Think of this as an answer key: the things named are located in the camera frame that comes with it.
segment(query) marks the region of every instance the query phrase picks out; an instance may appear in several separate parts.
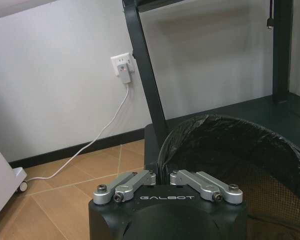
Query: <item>white power cable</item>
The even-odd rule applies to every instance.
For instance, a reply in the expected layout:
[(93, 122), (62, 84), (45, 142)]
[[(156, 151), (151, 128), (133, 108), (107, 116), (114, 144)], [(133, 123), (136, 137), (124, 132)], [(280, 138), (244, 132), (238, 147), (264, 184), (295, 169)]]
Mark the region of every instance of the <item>white power cable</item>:
[(84, 146), (83, 148), (81, 148), (73, 157), (71, 157), (65, 164), (63, 164), (62, 167), (59, 168), (58, 171), (56, 171), (54, 174), (52, 174), (51, 176), (48, 176), (48, 177), (40, 177), (40, 176), (37, 176), (37, 177), (33, 177), (33, 178), (30, 178), (27, 180), (27, 182), (29, 181), (32, 181), (32, 180), (35, 180), (35, 179), (51, 179), (53, 178), (55, 175), (57, 175), (68, 163), (70, 163), (72, 161), (72, 159), (74, 159), (79, 153), (81, 153), (84, 149), (88, 148), (89, 146), (91, 146), (95, 141), (97, 141), (99, 139), (99, 137), (101, 136), (101, 134), (104, 132), (104, 130), (106, 130), (107, 127), (110, 126), (110, 124), (113, 123), (113, 121), (116, 119), (121, 107), (123, 106), (123, 104), (125, 103), (128, 95), (129, 95), (129, 85), (127, 84), (127, 89), (126, 89), (126, 95), (123, 99), (123, 101), (121, 102), (118, 110), (116, 111), (116, 113), (114, 114), (112, 120), (106, 125), (104, 126), (104, 128), (101, 130), (101, 132), (99, 133), (99, 135), (92, 141), (90, 142), (88, 145)]

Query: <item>screw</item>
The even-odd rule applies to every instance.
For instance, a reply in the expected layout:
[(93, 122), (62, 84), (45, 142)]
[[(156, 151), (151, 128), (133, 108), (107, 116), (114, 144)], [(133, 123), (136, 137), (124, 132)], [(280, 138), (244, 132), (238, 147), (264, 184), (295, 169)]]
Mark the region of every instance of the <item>screw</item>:
[(114, 200), (116, 203), (121, 203), (123, 199), (124, 199), (124, 196), (123, 196), (122, 193), (120, 193), (120, 192), (116, 193), (116, 194), (113, 196), (113, 200)]
[(236, 185), (236, 184), (229, 184), (229, 191), (235, 192), (235, 191), (238, 191), (238, 190), (239, 190), (238, 185)]
[(215, 192), (212, 195), (212, 199), (216, 202), (216, 203), (220, 203), (222, 201), (222, 195), (220, 192)]
[(106, 192), (107, 191), (107, 185), (105, 185), (105, 184), (98, 185), (97, 191), (98, 191), (98, 193), (104, 193), (104, 192)]

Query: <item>black baseboard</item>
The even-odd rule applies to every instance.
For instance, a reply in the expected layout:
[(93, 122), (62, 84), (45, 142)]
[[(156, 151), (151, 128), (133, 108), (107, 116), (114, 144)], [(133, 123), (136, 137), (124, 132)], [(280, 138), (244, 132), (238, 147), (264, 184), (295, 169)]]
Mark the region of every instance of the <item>black baseboard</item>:
[[(97, 150), (118, 146), (120, 144), (127, 144), (133, 141), (141, 140), (144, 138), (144, 135), (145, 135), (144, 128), (141, 128), (134, 131), (125, 132), (122, 134), (105, 137), (100, 140), (97, 140), (94, 144), (87, 147), (80, 154), (86, 154)], [(66, 147), (60, 150), (47, 152), (37, 156), (27, 157), (21, 160), (12, 161), (9, 164), (11, 165), (12, 168), (18, 168), (18, 167), (29, 168), (40, 164), (45, 164), (56, 160), (60, 160), (60, 159), (70, 158), (88, 143), (89, 142), (86, 142), (79, 145)]]

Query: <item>white appliance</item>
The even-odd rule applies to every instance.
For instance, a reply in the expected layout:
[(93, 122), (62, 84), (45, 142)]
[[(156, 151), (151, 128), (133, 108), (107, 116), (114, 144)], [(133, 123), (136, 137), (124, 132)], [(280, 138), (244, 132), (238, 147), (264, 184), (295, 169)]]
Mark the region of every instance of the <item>white appliance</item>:
[(22, 167), (12, 169), (0, 153), (0, 211), (16, 190), (24, 192), (27, 189), (26, 176)]

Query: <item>mesh trash can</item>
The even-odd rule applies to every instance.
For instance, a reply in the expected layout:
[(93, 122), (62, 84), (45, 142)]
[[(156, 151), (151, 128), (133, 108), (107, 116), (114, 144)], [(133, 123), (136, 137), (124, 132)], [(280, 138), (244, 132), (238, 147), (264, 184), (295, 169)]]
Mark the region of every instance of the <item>mesh trash can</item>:
[(279, 134), (229, 116), (197, 116), (169, 134), (157, 167), (162, 184), (186, 169), (239, 185), (247, 239), (300, 240), (300, 149)]

